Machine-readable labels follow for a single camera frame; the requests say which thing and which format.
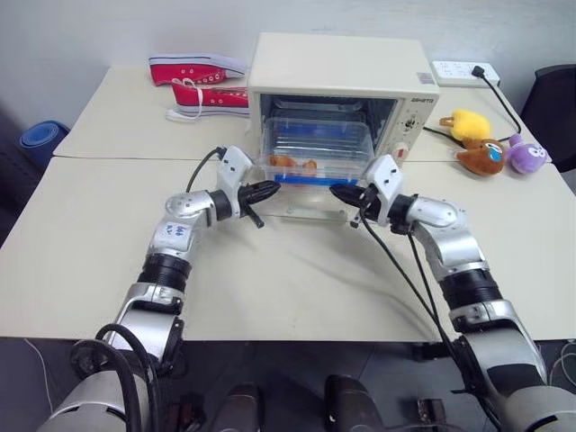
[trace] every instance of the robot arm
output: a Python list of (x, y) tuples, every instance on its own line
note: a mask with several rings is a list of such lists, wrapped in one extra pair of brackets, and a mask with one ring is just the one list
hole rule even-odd
[[(397, 234), (411, 232), (426, 250), (432, 274), (462, 336), (455, 343), (467, 390), (486, 402), (504, 430), (568, 430), (576, 398), (546, 385), (545, 363), (512, 304), (502, 299), (465, 211), (456, 204), (401, 194), (390, 156), (366, 170), (368, 186), (335, 185), (332, 193)], [(357, 227), (360, 215), (352, 225)]]
[[(128, 328), (159, 364), (161, 372), (174, 362), (184, 323), (186, 281), (202, 234), (217, 221), (249, 216), (258, 228), (264, 223), (250, 204), (272, 196), (280, 187), (271, 181), (246, 184), (250, 159), (230, 147), (218, 168), (215, 192), (178, 193), (166, 201), (166, 214), (157, 225), (142, 273), (130, 287), (115, 322)], [(106, 339), (113, 347), (130, 346), (116, 333)]]
[[(159, 373), (171, 370), (182, 341), (184, 322), (178, 316), (184, 305), (186, 281), (203, 232), (217, 221), (245, 215), (259, 228), (264, 225), (250, 205), (272, 196), (280, 185), (270, 181), (246, 184), (251, 167), (252, 162), (241, 150), (230, 147), (221, 155), (215, 192), (178, 193), (166, 201), (166, 213), (149, 243), (142, 272), (128, 290), (114, 321), (139, 340), (148, 356), (155, 360), (155, 369)], [(103, 340), (105, 345), (114, 348), (112, 351), (112, 348), (106, 348), (109, 352), (131, 356), (132, 346), (120, 334), (110, 331)], [(76, 362), (82, 369), (81, 360)], [(127, 399), (126, 386), (121, 385), (119, 374), (110, 368), (99, 370), (100, 364), (98, 369), (90, 371), (94, 358), (88, 363), (88, 372), (83, 370), (86, 377), (40, 427), (40, 431), (124, 431), (128, 425), (124, 402), (131, 398), (139, 401), (138, 423), (141, 429), (136, 427), (136, 430), (153, 430), (147, 388), (152, 378), (144, 376), (149, 371), (129, 373), (130, 378), (133, 375), (137, 395), (132, 394)]]

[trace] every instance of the shoe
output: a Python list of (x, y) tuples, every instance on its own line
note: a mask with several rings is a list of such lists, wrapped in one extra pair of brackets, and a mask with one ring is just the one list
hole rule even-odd
[(246, 62), (218, 54), (157, 54), (148, 63), (156, 86), (170, 84), (173, 78), (218, 84), (227, 78), (243, 77), (248, 70)]
[(172, 80), (177, 111), (182, 115), (239, 115), (248, 117), (245, 87), (199, 88), (189, 78)]

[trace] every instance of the power strip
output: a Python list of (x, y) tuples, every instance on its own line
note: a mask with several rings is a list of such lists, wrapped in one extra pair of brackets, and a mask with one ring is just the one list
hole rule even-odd
[(493, 86), (500, 83), (500, 77), (490, 63), (475, 61), (433, 61), (432, 70), (439, 86), (444, 87), (488, 87), (481, 78), (472, 75), (474, 66), (484, 69), (486, 79)]

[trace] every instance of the table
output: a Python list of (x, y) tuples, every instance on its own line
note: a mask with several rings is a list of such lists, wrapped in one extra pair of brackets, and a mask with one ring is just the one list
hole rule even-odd
[[(0, 335), (92, 338), (120, 308), (165, 199), (195, 164), (53, 158), (0, 249)], [(197, 188), (214, 186), (215, 167), (205, 167)], [(533, 338), (576, 337), (576, 200), (553, 165), (482, 179), (454, 162), (407, 162), (402, 171), (406, 194), (467, 209), (502, 294)], [(243, 219), (206, 233), (187, 285), (184, 339), (437, 339), (364, 229), (264, 219), (260, 230)], [(408, 241), (378, 232), (421, 286)]]
[[(245, 84), (242, 79), (223, 83)], [(257, 155), (260, 146), (249, 130), (247, 119), (212, 116), (193, 124), (175, 123), (165, 118), (166, 111), (174, 105), (170, 86), (153, 86), (147, 69), (112, 67), (54, 154), (69, 158), (200, 160), (216, 146), (236, 145), (252, 157)], [(438, 120), (458, 108), (485, 115), (492, 125), (493, 136), (498, 139), (515, 131), (488, 88), (442, 87), (427, 125), (439, 128)], [(525, 142), (535, 142), (524, 123), (521, 124)], [(407, 160), (453, 161), (454, 149), (455, 144), (448, 139), (423, 131)]]

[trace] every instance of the food item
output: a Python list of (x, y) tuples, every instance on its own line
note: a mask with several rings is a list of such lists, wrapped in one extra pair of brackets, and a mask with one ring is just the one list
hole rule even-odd
[(318, 171), (318, 164), (314, 159), (311, 159), (308, 162), (304, 162), (302, 168), (304, 168), (302, 173), (305, 177), (315, 177), (316, 172)]
[(270, 156), (268, 163), (273, 167), (296, 167), (296, 161), (287, 156)]

